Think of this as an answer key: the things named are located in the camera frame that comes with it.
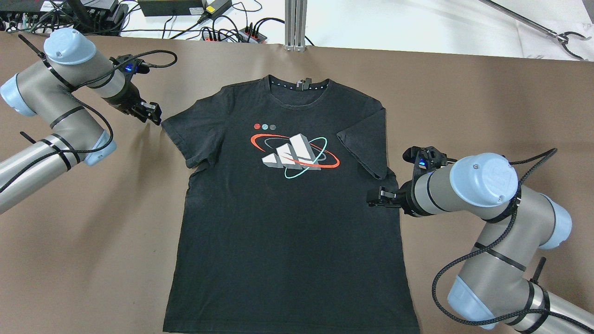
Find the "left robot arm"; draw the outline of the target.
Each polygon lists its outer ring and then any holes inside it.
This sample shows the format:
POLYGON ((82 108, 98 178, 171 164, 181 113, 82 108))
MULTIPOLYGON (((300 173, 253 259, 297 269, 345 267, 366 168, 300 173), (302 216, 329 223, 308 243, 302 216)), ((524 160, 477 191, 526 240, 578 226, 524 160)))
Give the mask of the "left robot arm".
POLYGON ((6 212, 83 162, 93 166, 116 149, 113 132, 91 116, 91 107, 72 93, 89 87, 123 114, 161 123, 161 108, 148 103, 131 78, 150 65, 138 56, 106 58, 74 28, 60 28, 45 40, 40 58, 1 87, 6 103, 23 116, 40 116, 51 135, 1 163, 1 211, 6 212))

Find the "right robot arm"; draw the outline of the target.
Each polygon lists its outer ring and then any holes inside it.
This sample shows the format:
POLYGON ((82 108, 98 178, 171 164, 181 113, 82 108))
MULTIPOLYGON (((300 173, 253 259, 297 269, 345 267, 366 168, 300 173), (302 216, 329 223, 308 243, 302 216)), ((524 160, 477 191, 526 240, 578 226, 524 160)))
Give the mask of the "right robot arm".
POLYGON ((471 251, 446 264, 433 279, 433 303, 445 316, 486 330, 503 323, 521 334, 593 332, 592 313, 539 284, 546 258, 531 279, 524 278, 536 251, 558 247, 572 230, 564 207, 525 185, 556 151, 520 161, 533 166, 518 177, 518 161, 500 154, 456 160, 434 147, 411 147, 403 159, 413 164, 412 179, 397 190, 369 190, 370 207, 401 209, 418 218, 465 211, 484 222, 471 251))

